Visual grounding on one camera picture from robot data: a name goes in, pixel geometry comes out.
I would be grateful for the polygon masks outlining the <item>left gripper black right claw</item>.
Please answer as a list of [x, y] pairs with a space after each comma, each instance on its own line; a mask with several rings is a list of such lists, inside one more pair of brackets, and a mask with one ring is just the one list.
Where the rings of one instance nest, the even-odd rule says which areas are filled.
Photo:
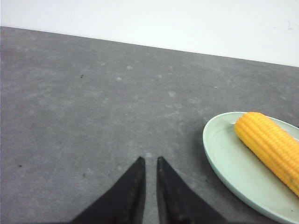
[[226, 219], [192, 191], [168, 161], [157, 159], [157, 205], [161, 224], [225, 224]]

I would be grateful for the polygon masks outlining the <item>left gripper black left claw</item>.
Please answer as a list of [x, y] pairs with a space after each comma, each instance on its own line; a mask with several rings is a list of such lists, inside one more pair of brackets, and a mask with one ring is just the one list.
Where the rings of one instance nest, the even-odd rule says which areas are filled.
[[138, 157], [119, 180], [71, 224], [141, 224], [146, 197], [145, 159]]

